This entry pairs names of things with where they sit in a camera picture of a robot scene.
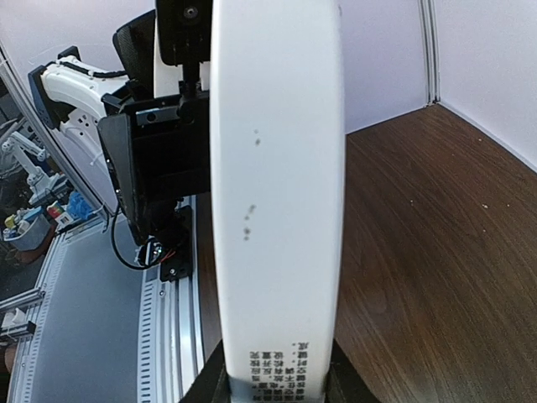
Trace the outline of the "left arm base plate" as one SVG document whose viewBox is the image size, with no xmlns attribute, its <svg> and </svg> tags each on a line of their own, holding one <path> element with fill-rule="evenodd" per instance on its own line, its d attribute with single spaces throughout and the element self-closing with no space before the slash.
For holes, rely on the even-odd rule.
<svg viewBox="0 0 537 403">
<path fill-rule="evenodd" d="M 138 249 L 140 266 L 159 266 L 159 278 L 171 282 L 193 272 L 193 209 L 183 200 L 156 203 L 149 211 L 149 235 Z"/>
</svg>

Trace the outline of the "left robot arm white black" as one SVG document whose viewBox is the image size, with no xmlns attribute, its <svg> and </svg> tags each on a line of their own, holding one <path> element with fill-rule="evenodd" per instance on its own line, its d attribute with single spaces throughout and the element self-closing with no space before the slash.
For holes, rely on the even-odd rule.
<svg viewBox="0 0 537 403">
<path fill-rule="evenodd" d="M 74 111 L 96 119 L 98 164 L 140 245 L 182 244 L 178 201 L 211 187 L 212 11 L 210 1 L 158 1 L 113 35 L 121 70 L 83 63 L 73 46 L 29 74 L 46 126 L 64 128 Z"/>
</svg>

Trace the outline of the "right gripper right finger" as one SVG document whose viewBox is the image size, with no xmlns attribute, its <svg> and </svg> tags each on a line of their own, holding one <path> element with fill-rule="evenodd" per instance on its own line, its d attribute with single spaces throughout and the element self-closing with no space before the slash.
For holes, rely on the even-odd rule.
<svg viewBox="0 0 537 403">
<path fill-rule="evenodd" d="M 336 339 L 333 340 L 326 398 L 329 403 L 380 403 L 381 400 L 368 388 Z"/>
</svg>

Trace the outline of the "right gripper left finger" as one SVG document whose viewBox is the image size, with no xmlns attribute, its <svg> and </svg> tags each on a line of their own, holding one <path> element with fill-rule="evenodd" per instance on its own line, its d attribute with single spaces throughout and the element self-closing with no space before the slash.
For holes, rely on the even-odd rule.
<svg viewBox="0 0 537 403">
<path fill-rule="evenodd" d="M 231 391 L 225 364 L 223 341 L 217 344 L 180 403 L 228 403 Z"/>
</svg>

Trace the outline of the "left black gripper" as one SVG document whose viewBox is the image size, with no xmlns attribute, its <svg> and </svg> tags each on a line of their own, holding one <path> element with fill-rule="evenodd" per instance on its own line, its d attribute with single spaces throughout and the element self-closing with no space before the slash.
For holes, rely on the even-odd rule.
<svg viewBox="0 0 537 403">
<path fill-rule="evenodd" d="M 134 241 L 178 243 L 177 202 L 211 187 L 209 92 L 151 98 L 128 82 L 102 103 L 98 136 Z"/>
</svg>

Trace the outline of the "white remote control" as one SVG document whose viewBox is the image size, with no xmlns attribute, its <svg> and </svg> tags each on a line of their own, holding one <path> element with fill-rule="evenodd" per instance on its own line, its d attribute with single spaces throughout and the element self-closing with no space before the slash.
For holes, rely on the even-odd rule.
<svg viewBox="0 0 537 403">
<path fill-rule="evenodd" d="M 234 402 L 326 398 L 345 182 L 334 1 L 217 1 L 211 206 Z"/>
</svg>

